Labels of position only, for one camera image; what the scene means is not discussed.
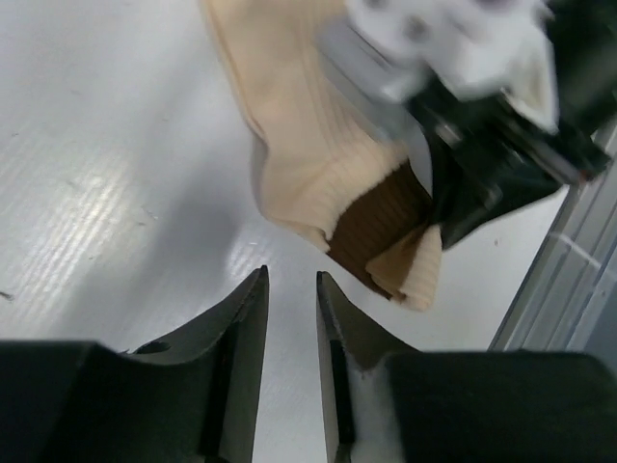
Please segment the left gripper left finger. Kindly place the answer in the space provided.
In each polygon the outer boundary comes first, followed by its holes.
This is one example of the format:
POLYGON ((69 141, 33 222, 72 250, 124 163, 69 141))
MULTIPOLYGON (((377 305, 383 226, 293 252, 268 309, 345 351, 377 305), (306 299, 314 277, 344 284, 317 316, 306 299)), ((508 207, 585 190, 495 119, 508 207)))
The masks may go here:
POLYGON ((5 462, 248 462, 269 275, 132 352, 85 340, 1 344, 5 462))

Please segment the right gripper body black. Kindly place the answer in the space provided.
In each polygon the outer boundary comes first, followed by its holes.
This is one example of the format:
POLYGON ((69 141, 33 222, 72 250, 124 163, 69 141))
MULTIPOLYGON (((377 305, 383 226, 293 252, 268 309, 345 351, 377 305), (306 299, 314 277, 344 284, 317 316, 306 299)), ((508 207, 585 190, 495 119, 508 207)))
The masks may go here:
POLYGON ((616 4, 551 1, 556 134, 505 95, 462 102, 438 80, 409 101, 433 168, 431 222, 450 248, 482 225, 600 176, 611 160, 591 136, 616 115, 616 4))

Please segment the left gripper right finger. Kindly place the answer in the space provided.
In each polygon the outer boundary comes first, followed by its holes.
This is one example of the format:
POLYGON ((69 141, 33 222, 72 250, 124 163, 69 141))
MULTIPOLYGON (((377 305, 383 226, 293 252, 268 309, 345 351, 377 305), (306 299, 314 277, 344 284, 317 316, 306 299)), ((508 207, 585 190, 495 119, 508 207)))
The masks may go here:
POLYGON ((331 462, 612 462, 616 379, 570 352, 421 352, 316 276, 331 462))

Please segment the beige brown striped sock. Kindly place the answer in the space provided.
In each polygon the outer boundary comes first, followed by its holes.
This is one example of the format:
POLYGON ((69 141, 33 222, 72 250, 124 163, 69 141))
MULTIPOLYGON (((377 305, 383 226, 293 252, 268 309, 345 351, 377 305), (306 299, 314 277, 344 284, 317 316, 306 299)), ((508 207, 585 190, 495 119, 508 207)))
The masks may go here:
POLYGON ((411 116, 380 138, 325 74, 318 34, 347 1, 204 5, 251 129, 264 143, 260 206, 366 287, 424 311, 443 253, 428 141, 411 116))

